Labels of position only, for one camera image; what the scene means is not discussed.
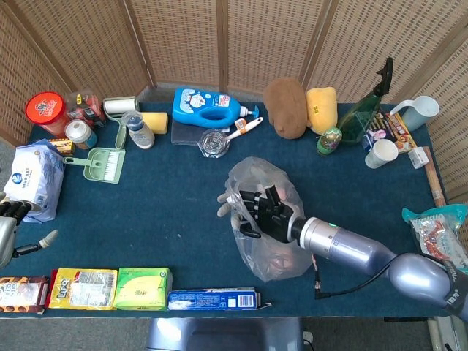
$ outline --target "plush potato toy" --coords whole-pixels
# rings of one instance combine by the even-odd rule
[[[307,124],[314,133],[322,135],[327,129],[336,127],[338,105],[335,88],[312,88],[307,91]]]
[[[301,137],[307,127],[306,94],[295,78],[277,78],[263,92],[268,120],[285,139]]]

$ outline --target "blue detergent bottle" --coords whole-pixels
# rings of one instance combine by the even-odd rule
[[[205,128],[227,128],[240,117],[257,118],[258,107],[249,111],[229,95],[216,91],[180,87],[175,91],[173,118],[183,124]]]

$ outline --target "white pitcher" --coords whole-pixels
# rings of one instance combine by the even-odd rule
[[[400,102],[390,111],[390,114],[394,115],[403,107],[409,107],[401,119],[410,132],[421,127],[439,113],[439,104],[436,100],[431,97],[417,97],[414,100],[404,100]]]

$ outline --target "yellow plush toy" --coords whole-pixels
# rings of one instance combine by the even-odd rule
[[[331,86],[327,88],[312,88],[306,93],[308,127],[314,133],[322,135],[338,121],[338,105],[336,91]]]

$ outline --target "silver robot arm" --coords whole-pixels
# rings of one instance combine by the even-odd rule
[[[5,193],[0,192],[0,202]],[[6,266],[12,258],[20,257],[31,252],[48,247],[59,232],[53,230],[37,244],[29,244],[15,248],[18,225],[29,211],[38,211],[39,206],[27,201],[5,201],[0,203],[0,269]]]
[[[259,228],[272,238],[284,243],[297,241],[307,251],[369,276],[384,275],[402,295],[447,309],[468,321],[468,276],[453,264],[444,266],[414,253],[397,255],[378,241],[314,217],[305,219],[294,205],[280,200],[275,186],[265,194],[241,192],[241,196]],[[249,223],[241,225],[240,231],[260,237]]]

